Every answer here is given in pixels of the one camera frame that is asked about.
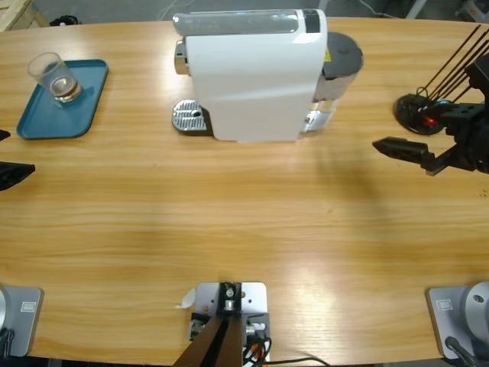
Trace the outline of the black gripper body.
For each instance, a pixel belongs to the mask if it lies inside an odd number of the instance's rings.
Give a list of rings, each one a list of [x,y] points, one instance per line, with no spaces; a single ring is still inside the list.
[[[445,132],[455,141],[450,149],[450,167],[488,172],[488,117],[476,115],[454,119]]]

